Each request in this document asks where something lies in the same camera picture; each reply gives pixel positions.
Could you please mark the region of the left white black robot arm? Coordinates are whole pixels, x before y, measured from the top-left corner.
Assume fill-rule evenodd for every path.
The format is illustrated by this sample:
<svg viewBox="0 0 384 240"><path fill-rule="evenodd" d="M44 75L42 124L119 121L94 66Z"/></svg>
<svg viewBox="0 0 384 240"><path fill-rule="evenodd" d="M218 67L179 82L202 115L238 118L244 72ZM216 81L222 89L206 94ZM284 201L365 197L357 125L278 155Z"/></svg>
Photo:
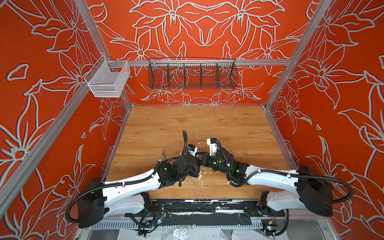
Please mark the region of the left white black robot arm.
<svg viewBox="0 0 384 240"><path fill-rule="evenodd" d="M139 214L151 207L148 191L181 184L189 176L197 178L200 166L199 155L187 153L175 160L157 162L154 169L131 178L116 182L93 179L75 199L75 221L85 229L105 217Z"/></svg>

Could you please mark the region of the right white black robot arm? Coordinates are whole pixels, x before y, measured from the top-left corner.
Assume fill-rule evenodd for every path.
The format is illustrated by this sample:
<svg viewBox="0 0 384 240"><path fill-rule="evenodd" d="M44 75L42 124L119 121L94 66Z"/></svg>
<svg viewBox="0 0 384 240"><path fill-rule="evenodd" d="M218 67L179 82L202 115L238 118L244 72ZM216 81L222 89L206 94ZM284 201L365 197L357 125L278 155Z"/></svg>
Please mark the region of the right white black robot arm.
<svg viewBox="0 0 384 240"><path fill-rule="evenodd" d="M262 193L261 209L271 212L307 209L323 217L333 215L331 183L307 167L290 171L263 169L237 162L229 153L203 153L199 157L202 166L226 174L228 182L235 188L260 185L279 189L279 192Z"/></svg>

